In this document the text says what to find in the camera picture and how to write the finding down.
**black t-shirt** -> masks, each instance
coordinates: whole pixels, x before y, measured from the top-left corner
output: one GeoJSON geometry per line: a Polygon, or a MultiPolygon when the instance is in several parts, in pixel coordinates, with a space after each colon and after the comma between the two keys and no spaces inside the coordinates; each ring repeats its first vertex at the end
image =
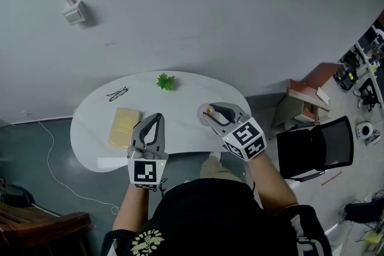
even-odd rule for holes
{"type": "Polygon", "coordinates": [[[136,234],[106,234],[102,256],[331,255],[310,206],[271,215],[250,187],[225,179],[198,179],[168,191],[154,216],[136,234]]]}

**shirt sleeve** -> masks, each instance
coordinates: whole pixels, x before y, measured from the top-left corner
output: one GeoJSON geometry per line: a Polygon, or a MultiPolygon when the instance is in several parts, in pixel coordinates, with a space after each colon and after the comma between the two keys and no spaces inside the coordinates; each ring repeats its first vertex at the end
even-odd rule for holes
{"type": "Polygon", "coordinates": [[[129,230],[112,230],[104,236],[101,256],[121,256],[136,233],[129,230]]]}
{"type": "Polygon", "coordinates": [[[323,228],[311,206],[299,205],[276,214],[282,224],[296,234],[298,255],[331,256],[332,250],[323,228]]]}

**forearm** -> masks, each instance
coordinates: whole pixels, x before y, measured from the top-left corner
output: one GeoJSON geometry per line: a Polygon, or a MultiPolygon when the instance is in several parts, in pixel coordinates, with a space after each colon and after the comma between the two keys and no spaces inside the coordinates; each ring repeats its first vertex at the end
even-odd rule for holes
{"type": "Polygon", "coordinates": [[[259,192],[263,208],[271,213],[297,204],[293,191],[280,176],[272,161],[265,152],[262,152],[249,161],[249,167],[259,192]]]}
{"type": "Polygon", "coordinates": [[[149,192],[145,189],[128,187],[112,230],[138,232],[148,220],[149,192]]]}

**white wall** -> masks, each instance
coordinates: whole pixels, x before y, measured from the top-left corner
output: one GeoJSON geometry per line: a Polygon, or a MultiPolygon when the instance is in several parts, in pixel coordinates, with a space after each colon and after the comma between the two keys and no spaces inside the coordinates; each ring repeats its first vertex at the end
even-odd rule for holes
{"type": "Polygon", "coordinates": [[[244,95],[283,91],[336,61],[384,0],[83,0],[97,25],[69,27],[64,0],[0,0],[0,117],[68,116],[119,76],[183,70],[244,95]]]}

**khaki pants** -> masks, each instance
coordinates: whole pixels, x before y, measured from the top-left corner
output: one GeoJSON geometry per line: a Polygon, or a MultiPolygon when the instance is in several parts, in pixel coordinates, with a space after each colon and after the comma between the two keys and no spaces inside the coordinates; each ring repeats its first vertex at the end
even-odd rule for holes
{"type": "Polygon", "coordinates": [[[218,178],[230,179],[237,182],[243,182],[239,177],[233,175],[229,170],[221,165],[221,162],[214,156],[209,157],[200,171],[200,178],[218,178]]]}

